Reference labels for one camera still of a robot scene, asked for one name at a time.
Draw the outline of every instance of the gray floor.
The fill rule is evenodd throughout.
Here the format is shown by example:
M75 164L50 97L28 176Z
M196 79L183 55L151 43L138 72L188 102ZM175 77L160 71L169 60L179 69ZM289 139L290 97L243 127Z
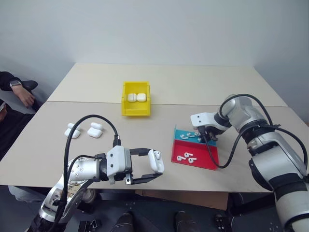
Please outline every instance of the gray floor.
M244 194L244 201L256 195ZM23 232L38 212L41 203L19 202L8 192L7 186L0 186L0 231ZM126 211L132 211L137 232L173 232L173 216L180 210L188 212L198 223L202 232L217 232L213 216L223 211L166 201L100 201L95 213L86 215L76 212L67 225L66 232L77 232L79 221L100 219L102 228L98 232L109 232L117 219ZM274 207L257 213L236 217L232 225L234 232L279 232L279 219Z

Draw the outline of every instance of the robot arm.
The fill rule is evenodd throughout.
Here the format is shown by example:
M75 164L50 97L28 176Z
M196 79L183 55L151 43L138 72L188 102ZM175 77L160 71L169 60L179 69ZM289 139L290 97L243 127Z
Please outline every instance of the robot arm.
M308 231L309 184L305 181L306 165L275 132L278 127L269 125L249 98L235 96L220 109L219 113L192 115L192 125L207 141L217 140L217 135L231 126L235 127L252 155L249 167L254 179L262 187L274 191L277 212L284 229Z
M148 155L150 165L154 174L146 174L141 178L133 178L131 155ZM87 189L93 182L109 181L114 184L115 181L125 179L126 184L139 184L149 182L164 171L164 164L159 151L147 148L127 149L116 145L107 154L98 154L96 159L80 157L72 166L68 181L68 197L62 217L57 226L52 230L62 232L68 221L74 214L75 209L81 203L91 202L95 195L91 189ZM56 218L57 208L63 190L63 175L50 190L43 201L38 215L31 223L28 232L46 232L50 231Z

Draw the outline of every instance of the yellow bin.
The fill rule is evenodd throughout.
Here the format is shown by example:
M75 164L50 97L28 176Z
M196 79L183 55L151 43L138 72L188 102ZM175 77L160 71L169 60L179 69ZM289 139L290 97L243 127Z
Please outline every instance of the yellow bin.
M128 102L129 93L145 93L145 102ZM125 81L121 98L121 114L123 116L149 116L150 115L150 86L148 81Z

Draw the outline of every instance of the black chair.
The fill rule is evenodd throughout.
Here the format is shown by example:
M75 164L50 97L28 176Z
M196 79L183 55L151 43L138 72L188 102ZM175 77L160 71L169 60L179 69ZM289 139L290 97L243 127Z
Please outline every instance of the black chair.
M36 86L38 86L38 83L36 81L22 81L21 83L22 83L23 87L31 94L33 94L32 90L34 90L36 88ZM32 105L32 109L35 112L37 112L42 105L43 105L42 102L35 99L34 103Z

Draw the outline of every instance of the red tray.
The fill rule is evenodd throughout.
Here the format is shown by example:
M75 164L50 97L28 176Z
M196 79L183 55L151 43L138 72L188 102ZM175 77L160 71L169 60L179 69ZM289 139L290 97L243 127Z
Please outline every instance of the red tray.
M214 160L219 163L217 147L211 145L209 147L211 149ZM177 156L184 157L185 152L193 154L192 157L197 158L197 160L195 160L193 163L189 163L188 158L186 160L178 161ZM205 144L186 142L177 139L174 140L171 161L174 163L185 164L198 168L206 168L211 170L217 169L217 166L211 161Z

